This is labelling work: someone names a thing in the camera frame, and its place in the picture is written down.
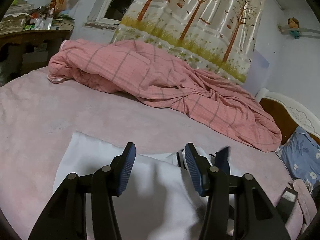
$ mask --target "headboard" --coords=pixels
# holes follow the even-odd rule
[[[273,117],[281,130],[282,145],[289,139],[298,125],[320,144],[320,120],[305,106],[292,98],[266,89],[261,96],[260,104]]]

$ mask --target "white cloth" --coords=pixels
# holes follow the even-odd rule
[[[196,147],[199,155],[211,157]],[[92,174],[110,165],[123,148],[75,132],[58,167],[53,192],[65,177]],[[126,190],[113,197],[116,218],[123,240],[198,239],[206,210],[207,197],[195,191],[188,171],[177,166],[176,153],[139,155]],[[91,195],[87,195],[88,239],[93,238]]]

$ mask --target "blue floral pillow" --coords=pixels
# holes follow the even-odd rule
[[[297,127],[276,154],[293,179],[314,185],[320,180],[320,146],[301,127]]]

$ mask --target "tree print curtain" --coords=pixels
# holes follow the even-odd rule
[[[134,0],[112,42],[142,40],[243,84],[265,0]]]

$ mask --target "blanket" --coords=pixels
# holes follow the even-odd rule
[[[275,150],[282,139],[273,118],[240,86],[142,41],[64,41],[50,59],[48,79],[74,79],[107,93],[125,91],[264,152]]]

